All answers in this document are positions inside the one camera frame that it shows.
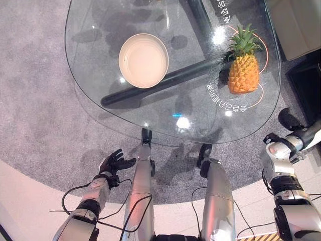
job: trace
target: pineapple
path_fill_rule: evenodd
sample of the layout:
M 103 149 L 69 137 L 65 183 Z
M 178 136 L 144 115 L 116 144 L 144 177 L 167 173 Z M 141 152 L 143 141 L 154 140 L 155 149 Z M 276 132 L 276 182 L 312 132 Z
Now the pineapple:
M 255 43 L 257 38 L 252 36 L 254 30 L 250 31 L 250 26 L 245 31 L 237 26 L 238 34 L 231 38 L 234 43 L 230 45 L 233 52 L 230 56 L 235 60 L 230 67 L 228 87 L 232 94 L 252 92 L 259 84 L 259 68 L 254 51 L 262 48 Z

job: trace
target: pineapple crown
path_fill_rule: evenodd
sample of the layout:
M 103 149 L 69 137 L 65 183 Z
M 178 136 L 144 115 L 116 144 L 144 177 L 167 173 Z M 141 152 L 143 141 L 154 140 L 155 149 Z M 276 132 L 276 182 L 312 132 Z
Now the pineapple crown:
M 255 50 L 262 50 L 262 47 L 255 43 L 258 38 L 252 36 L 255 30 L 250 31 L 250 26 L 251 24 L 245 30 L 237 26 L 238 33 L 230 38 L 234 43 L 229 47 L 232 49 L 232 54 L 229 57 L 244 56 L 246 54 L 253 55 Z

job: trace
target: chinese characters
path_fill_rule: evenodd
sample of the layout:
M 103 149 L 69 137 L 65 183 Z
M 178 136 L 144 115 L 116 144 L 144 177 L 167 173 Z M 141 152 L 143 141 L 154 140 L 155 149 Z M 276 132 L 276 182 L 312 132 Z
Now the chinese characters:
M 213 90 L 213 86 L 211 83 L 207 85 L 207 90 L 209 90 L 209 96 L 212 99 L 212 102 L 214 102 L 214 104 L 218 107 L 233 112 L 245 112 L 247 110 L 246 105 L 232 105 L 222 100 Z
M 226 23 L 229 23 L 230 22 L 230 15 L 229 15 L 229 11 L 227 10 L 227 7 L 224 3 L 224 1 L 221 1 L 221 0 L 217 0 L 219 2 L 219 8 L 221 9 L 221 15 L 223 16 L 223 20 L 224 22 Z

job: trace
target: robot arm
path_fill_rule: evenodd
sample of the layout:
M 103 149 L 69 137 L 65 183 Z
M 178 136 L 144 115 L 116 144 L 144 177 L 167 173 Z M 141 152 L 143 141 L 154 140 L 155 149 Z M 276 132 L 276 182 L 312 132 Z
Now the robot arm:
M 101 163 L 99 174 L 95 176 L 84 193 L 78 207 L 55 234 L 53 241 L 96 241 L 99 229 L 96 224 L 105 207 L 110 189 L 119 185 L 116 172 L 132 167 L 136 158 L 125 160 L 119 149 Z
M 285 139 L 271 133 L 261 154 L 263 176 L 274 195 L 275 223 L 282 240 L 321 240 L 321 215 L 301 187 L 290 158 L 321 141 L 321 120 Z

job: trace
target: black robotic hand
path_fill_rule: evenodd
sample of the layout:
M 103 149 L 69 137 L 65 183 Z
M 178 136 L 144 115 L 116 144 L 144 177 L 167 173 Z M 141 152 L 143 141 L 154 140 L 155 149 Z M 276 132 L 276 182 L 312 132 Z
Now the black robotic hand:
M 107 157 L 99 167 L 99 173 L 109 172 L 112 176 L 115 176 L 118 170 L 123 170 L 132 167 L 136 163 L 136 158 L 130 160 L 124 159 L 124 153 L 122 149 L 118 149 Z

